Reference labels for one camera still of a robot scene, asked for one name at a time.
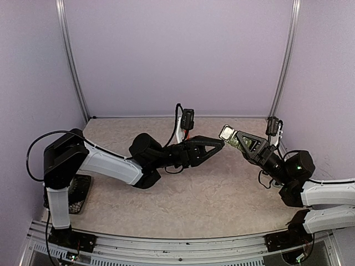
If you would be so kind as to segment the front aluminium rail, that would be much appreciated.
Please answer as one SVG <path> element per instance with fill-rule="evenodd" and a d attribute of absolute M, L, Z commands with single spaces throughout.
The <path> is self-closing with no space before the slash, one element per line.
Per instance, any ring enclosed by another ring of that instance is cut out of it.
<path fill-rule="evenodd" d="M 318 233 L 315 242 L 270 251 L 263 234 L 207 239 L 152 239 L 96 234 L 92 251 L 45 242 L 45 223 L 33 222 L 27 234 L 24 261 L 36 265 L 47 255 L 48 265 L 341 265 L 333 235 Z"/>

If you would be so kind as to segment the black square tray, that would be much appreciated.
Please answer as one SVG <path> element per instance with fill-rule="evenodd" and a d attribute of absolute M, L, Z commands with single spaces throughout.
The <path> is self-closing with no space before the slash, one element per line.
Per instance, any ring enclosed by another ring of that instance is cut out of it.
<path fill-rule="evenodd" d="M 90 189 L 92 177 L 75 175 L 68 190 L 68 204 L 70 214 L 79 214 Z"/>

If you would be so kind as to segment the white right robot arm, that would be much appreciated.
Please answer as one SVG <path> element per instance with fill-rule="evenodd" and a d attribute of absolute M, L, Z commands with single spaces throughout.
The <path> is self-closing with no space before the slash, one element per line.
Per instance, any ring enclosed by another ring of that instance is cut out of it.
<path fill-rule="evenodd" d="M 234 131 L 227 142 L 281 185 L 285 205 L 299 208 L 283 235 L 287 245 L 297 245 L 305 235 L 354 226 L 354 179 L 314 180 L 315 165 L 308 151 L 281 154 L 278 142 L 271 139 Z"/>

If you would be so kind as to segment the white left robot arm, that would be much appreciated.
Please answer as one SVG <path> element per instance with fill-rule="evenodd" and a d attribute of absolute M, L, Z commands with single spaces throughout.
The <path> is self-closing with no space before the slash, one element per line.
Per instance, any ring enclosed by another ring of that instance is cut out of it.
<path fill-rule="evenodd" d="M 129 147 L 130 157 L 115 154 L 88 141 L 79 129 L 63 131 L 44 150 L 44 185 L 55 236 L 65 246 L 78 238 L 70 228 L 69 186 L 78 171 L 89 171 L 148 189 L 160 180 L 160 168 L 197 167 L 222 150 L 224 142 L 194 136 L 178 144 L 161 146 L 147 133 L 139 134 Z"/>

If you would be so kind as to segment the left aluminium frame post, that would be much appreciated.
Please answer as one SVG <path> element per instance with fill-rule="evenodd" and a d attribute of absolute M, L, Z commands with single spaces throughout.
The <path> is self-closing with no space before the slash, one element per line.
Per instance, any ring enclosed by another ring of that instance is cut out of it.
<path fill-rule="evenodd" d="M 70 41 L 69 27 L 68 27 L 68 22 L 65 13 L 65 2 L 63 0 L 56 0 L 55 7 L 57 10 L 59 25 L 62 32 L 64 50 L 65 50 L 65 54 L 66 54 L 66 58 L 70 70 L 70 75 L 72 77 L 72 81 L 74 85 L 74 91 L 78 99 L 79 108 L 82 113 L 84 122 L 87 123 L 90 120 L 90 113 L 79 81 L 77 67 L 75 65 L 74 54 L 73 54 L 72 45 Z"/>

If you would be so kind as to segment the right aluminium frame post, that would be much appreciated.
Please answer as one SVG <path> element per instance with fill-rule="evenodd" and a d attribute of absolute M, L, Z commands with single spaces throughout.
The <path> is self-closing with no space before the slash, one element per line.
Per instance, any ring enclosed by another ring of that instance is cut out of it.
<path fill-rule="evenodd" d="M 273 97 L 272 105 L 268 113 L 269 116 L 275 116 L 277 114 L 278 107 L 281 102 L 282 93 L 285 87 L 287 78 L 287 72 L 290 66 L 292 58 L 292 50 L 296 38 L 298 20 L 300 16 L 301 0 L 292 1 L 292 9 L 290 16 L 290 25 L 288 27 L 288 35 L 286 40 L 285 52 L 283 54 L 283 60 L 281 64 L 281 70 L 277 81 L 276 92 Z"/>

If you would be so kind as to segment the aluminium frame post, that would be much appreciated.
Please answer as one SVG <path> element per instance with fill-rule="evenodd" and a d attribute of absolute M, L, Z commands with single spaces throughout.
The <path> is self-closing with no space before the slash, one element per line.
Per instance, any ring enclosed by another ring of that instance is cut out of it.
<path fill-rule="evenodd" d="M 69 27 L 68 27 L 68 22 L 65 13 L 65 2 L 63 0 L 56 0 L 55 7 L 57 10 L 59 25 L 62 32 L 64 50 L 65 50 L 65 54 L 66 54 L 66 58 L 70 70 L 70 75 L 72 77 L 72 81 L 74 85 L 74 91 L 78 99 L 79 108 L 82 113 L 84 122 L 87 123 L 90 120 L 90 113 L 79 81 L 77 67 L 75 65 L 74 54 L 73 54 L 72 45 L 70 41 Z"/>
<path fill-rule="evenodd" d="M 285 87 L 287 78 L 287 72 L 290 66 L 292 58 L 292 50 L 296 38 L 298 20 L 300 16 L 301 0 L 292 1 L 292 9 L 290 16 L 290 25 L 288 27 L 288 35 L 286 40 L 285 52 L 283 54 L 283 60 L 281 64 L 281 70 L 277 81 L 276 92 L 273 97 L 272 105 L 268 113 L 269 116 L 275 116 L 277 114 L 278 107 L 281 102 L 282 93 Z"/>

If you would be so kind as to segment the green pill organizer box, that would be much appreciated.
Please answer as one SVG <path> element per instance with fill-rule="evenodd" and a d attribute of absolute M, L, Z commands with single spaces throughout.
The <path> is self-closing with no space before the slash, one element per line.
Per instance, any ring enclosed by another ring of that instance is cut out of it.
<path fill-rule="evenodd" d="M 240 151 L 244 151 L 242 145 L 237 139 L 236 134 L 237 131 L 230 125 L 226 124 L 222 127 L 221 132 L 219 133 L 219 138 L 228 143 L 230 146 L 239 149 Z"/>

